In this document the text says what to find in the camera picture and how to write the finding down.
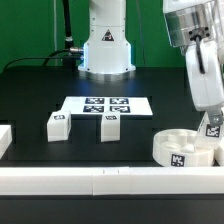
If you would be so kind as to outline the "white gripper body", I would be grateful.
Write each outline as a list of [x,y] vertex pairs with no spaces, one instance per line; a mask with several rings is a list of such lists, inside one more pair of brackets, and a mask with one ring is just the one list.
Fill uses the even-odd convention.
[[196,46],[186,52],[186,67],[193,103],[198,111],[209,111],[224,103],[222,72],[215,41],[202,42],[200,45],[205,73],[199,69]]

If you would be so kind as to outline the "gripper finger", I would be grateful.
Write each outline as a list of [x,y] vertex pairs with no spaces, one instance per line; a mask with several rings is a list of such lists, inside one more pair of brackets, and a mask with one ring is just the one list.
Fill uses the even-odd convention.
[[208,118],[211,126],[221,126],[223,124],[222,112],[212,111],[208,113]]

